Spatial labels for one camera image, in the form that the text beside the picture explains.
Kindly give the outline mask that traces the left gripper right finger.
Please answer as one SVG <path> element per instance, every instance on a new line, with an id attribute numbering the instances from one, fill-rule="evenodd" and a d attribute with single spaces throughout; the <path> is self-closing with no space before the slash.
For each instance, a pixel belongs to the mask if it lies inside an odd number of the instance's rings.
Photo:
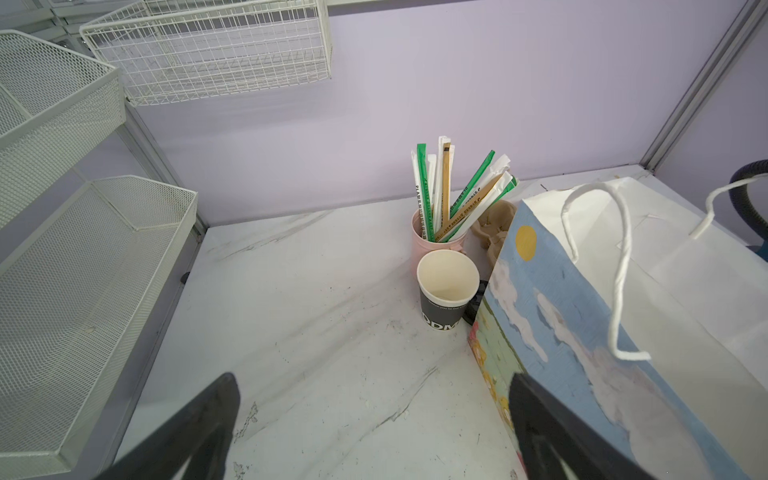
<path id="1" fill-rule="evenodd" d="M 509 410 L 530 479 L 650 479 L 531 376 L 513 375 Z"/>

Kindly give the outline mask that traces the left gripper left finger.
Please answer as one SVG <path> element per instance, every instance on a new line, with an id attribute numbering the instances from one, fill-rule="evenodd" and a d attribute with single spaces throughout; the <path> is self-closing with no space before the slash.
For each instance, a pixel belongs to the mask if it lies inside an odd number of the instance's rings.
<path id="1" fill-rule="evenodd" d="M 100 479 L 222 479 L 240 405 L 235 376 L 224 373 Z"/>

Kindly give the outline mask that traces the black plastic cup lid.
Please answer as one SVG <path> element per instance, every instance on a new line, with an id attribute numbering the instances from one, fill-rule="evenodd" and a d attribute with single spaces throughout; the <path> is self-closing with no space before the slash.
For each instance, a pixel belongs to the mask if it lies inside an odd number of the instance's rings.
<path id="1" fill-rule="evenodd" d="M 473 325 L 475 323 L 475 319 L 477 316 L 477 313 L 479 311 L 479 308 L 482 304 L 482 300 L 485 294 L 485 290 L 487 288 L 488 282 L 486 280 L 481 280 L 479 282 L 479 287 L 476 292 L 476 294 L 473 296 L 473 298 L 468 302 L 467 307 L 465 309 L 465 312 L 463 314 L 463 319 L 469 324 Z"/>

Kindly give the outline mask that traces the green paper takeout bag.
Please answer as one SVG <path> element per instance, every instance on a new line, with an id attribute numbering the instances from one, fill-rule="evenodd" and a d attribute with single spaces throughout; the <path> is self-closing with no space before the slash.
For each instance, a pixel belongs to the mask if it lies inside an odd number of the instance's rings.
<path id="1" fill-rule="evenodd" d="M 469 344 L 658 479 L 767 475 L 767 263 L 635 179 L 519 200 Z"/>

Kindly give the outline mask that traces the brown pulp cup carrier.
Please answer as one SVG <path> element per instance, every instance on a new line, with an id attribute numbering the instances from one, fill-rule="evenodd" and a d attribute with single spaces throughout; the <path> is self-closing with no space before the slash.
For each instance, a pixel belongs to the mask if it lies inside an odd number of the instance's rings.
<path id="1" fill-rule="evenodd" d="M 486 251 L 491 268 L 494 267 L 500 255 L 516 211 L 517 207 L 514 204 L 499 200 L 471 226 L 471 231 Z"/>

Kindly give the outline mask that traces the black paper coffee cup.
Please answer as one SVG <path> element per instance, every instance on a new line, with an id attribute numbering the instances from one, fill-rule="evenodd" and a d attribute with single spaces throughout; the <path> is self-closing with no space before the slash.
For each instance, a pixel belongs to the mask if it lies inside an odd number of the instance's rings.
<path id="1" fill-rule="evenodd" d="M 416 270 L 424 321 L 433 329 L 452 330 L 480 286 L 475 263 L 464 253 L 436 250 L 421 258 Z"/>

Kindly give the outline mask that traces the white mesh shelf lower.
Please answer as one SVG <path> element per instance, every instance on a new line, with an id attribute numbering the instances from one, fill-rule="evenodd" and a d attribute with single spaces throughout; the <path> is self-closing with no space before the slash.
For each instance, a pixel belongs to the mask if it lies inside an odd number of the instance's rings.
<path id="1" fill-rule="evenodd" d="M 194 191 L 83 185 L 1 265 L 1 475 L 73 469 L 196 221 Z"/>

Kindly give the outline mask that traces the white mesh shelf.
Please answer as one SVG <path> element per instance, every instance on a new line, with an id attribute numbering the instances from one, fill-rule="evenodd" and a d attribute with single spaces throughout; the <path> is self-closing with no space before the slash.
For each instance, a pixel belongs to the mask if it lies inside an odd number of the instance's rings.
<path id="1" fill-rule="evenodd" d="M 196 221 L 194 191 L 83 185 L 1 265 L 1 475 L 73 469 Z"/>
<path id="2" fill-rule="evenodd" d="M 17 30 L 1 33 L 1 222 L 125 121 L 118 70 Z"/>

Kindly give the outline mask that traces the green wrapped straw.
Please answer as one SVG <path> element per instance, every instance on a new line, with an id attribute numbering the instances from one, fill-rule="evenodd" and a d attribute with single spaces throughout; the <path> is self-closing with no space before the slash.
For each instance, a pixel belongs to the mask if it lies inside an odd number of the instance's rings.
<path id="1" fill-rule="evenodd" d="M 434 227 L 432 221 L 432 208 L 429 193 L 429 175 L 427 167 L 427 145 L 418 144 L 416 150 L 417 157 L 417 175 L 419 181 L 419 191 L 421 196 L 421 215 L 423 220 L 424 238 L 427 241 L 434 241 Z"/>

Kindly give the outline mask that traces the white mesh shelf upper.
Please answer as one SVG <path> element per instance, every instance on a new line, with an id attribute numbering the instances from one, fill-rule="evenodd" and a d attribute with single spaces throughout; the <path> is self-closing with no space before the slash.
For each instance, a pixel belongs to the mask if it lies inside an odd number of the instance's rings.
<path id="1" fill-rule="evenodd" d="M 125 121 L 118 70 L 17 30 L 1 33 L 1 222 Z"/>

